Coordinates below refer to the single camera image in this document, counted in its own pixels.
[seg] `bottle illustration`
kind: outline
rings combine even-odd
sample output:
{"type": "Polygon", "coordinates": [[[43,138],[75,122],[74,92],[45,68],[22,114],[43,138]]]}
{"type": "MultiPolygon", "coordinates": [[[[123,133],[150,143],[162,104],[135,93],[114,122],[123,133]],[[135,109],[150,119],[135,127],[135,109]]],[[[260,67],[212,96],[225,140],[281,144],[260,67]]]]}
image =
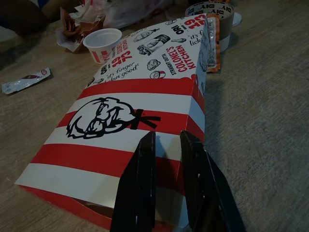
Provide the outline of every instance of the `bottle illustration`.
{"type": "Polygon", "coordinates": [[[166,44],[170,40],[167,35],[158,35],[146,43],[140,45],[137,49],[142,55],[151,55],[154,51],[166,44]]]}
{"type": "Polygon", "coordinates": [[[137,35],[135,38],[134,38],[134,42],[137,42],[137,41],[140,41],[140,40],[143,40],[145,38],[147,38],[148,36],[150,36],[152,33],[156,32],[157,30],[159,30],[160,28],[158,29],[153,29],[153,30],[148,30],[148,31],[145,31],[139,35],[137,35]]]}

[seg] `ketchup packet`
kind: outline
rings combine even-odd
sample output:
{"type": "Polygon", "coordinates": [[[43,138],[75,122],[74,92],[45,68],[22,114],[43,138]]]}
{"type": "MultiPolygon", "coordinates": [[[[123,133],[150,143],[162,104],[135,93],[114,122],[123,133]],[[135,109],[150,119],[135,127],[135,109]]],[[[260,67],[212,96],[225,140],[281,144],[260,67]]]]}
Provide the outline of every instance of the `ketchup packet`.
{"type": "Polygon", "coordinates": [[[18,81],[12,81],[2,84],[2,93],[10,94],[21,91],[29,86],[47,78],[50,75],[49,68],[43,69],[39,72],[27,75],[18,81]]]}

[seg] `red stripe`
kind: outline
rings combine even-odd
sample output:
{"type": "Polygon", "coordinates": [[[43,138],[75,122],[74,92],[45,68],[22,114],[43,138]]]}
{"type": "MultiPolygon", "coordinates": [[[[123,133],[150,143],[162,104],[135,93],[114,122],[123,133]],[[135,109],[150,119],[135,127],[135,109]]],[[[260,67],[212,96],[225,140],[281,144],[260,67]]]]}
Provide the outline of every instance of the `red stripe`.
{"type": "Polygon", "coordinates": [[[161,93],[192,96],[205,112],[204,97],[196,82],[190,78],[181,79],[129,79],[108,81],[84,89],[78,99],[108,93],[161,93]]]}
{"type": "Polygon", "coordinates": [[[96,52],[92,51],[93,57],[95,58],[96,62],[100,63],[100,59],[98,58],[98,55],[96,52]]]}
{"type": "MultiPolygon", "coordinates": [[[[76,111],[67,113],[57,127],[66,127],[75,113],[76,111]]],[[[188,115],[144,110],[142,116],[158,116],[161,117],[161,121],[153,121],[157,125],[155,130],[152,127],[140,122],[138,125],[139,130],[157,131],[176,135],[180,135],[182,130],[188,130],[201,141],[204,139],[204,132],[188,115]]]]}
{"type": "MultiPolygon", "coordinates": [[[[83,219],[86,219],[87,221],[90,221],[100,227],[103,227],[108,230],[111,228],[112,223],[111,218],[96,213],[95,211],[89,209],[88,207],[84,206],[83,204],[79,203],[78,201],[76,201],[71,197],[27,186],[20,186],[20,187],[38,196],[39,198],[44,199],[45,201],[50,202],[54,205],[57,205],[58,207],[68,212],[71,212],[83,219]]],[[[153,232],[171,232],[171,231],[172,227],[170,225],[167,225],[164,222],[158,222],[158,221],[155,222],[153,232]]]]}
{"type": "MultiPolygon", "coordinates": [[[[58,165],[120,177],[132,154],[94,146],[45,144],[31,163],[58,165]]],[[[179,191],[176,181],[179,165],[180,161],[156,157],[157,185],[179,191]]]]}

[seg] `white stripe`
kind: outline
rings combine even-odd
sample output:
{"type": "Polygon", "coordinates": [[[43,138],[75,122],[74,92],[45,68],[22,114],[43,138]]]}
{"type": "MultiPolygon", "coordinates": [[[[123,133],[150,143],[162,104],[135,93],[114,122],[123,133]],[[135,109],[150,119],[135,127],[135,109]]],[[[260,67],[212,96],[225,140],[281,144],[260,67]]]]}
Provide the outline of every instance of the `white stripe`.
{"type": "Polygon", "coordinates": [[[161,111],[189,115],[195,123],[205,129],[205,115],[192,96],[160,93],[109,93],[85,97],[74,102],[69,112],[79,110],[83,105],[97,98],[112,97],[130,104],[133,109],[161,111]]]}
{"type": "Polygon", "coordinates": [[[62,166],[30,163],[15,184],[114,207],[119,178],[62,166]]]}
{"type": "MultiPolygon", "coordinates": [[[[134,152],[140,139],[145,136],[148,131],[125,128],[118,133],[105,134],[100,138],[92,139],[68,138],[66,133],[66,127],[56,128],[46,140],[45,144],[76,144],[134,152]]],[[[155,153],[157,157],[181,160],[179,135],[156,132],[155,153]]]]}
{"type": "MultiPolygon", "coordinates": [[[[114,208],[119,178],[57,165],[30,163],[15,184],[114,208]]],[[[184,196],[174,190],[156,188],[157,220],[184,227],[188,223],[186,214],[184,196]]]]}
{"type": "Polygon", "coordinates": [[[193,121],[198,125],[198,127],[204,132],[205,131],[205,115],[199,107],[198,103],[192,98],[189,116],[193,119],[193,121]]]}

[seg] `food wrapper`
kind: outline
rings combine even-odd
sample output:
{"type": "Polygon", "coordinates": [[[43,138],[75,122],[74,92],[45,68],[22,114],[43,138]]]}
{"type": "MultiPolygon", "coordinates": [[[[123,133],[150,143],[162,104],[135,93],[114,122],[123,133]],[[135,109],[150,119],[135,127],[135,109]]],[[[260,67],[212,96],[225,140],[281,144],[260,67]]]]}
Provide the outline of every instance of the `food wrapper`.
{"type": "Polygon", "coordinates": [[[75,22],[64,9],[60,8],[62,28],[56,31],[58,45],[72,52],[78,51],[83,46],[84,38],[103,28],[105,16],[97,15],[93,22],[75,22]]]}
{"type": "Polygon", "coordinates": [[[207,72],[217,72],[221,68],[220,64],[220,18],[217,14],[207,15],[208,28],[210,33],[210,50],[207,72]]]}
{"type": "Polygon", "coordinates": [[[16,184],[109,229],[119,178],[140,139],[156,131],[153,231],[181,231],[188,217],[179,135],[204,140],[209,47],[205,14],[123,38],[16,184]]]}
{"type": "Polygon", "coordinates": [[[49,68],[43,69],[34,74],[27,75],[18,81],[12,81],[2,84],[2,93],[10,94],[28,88],[31,85],[47,78],[50,75],[49,68]]]}

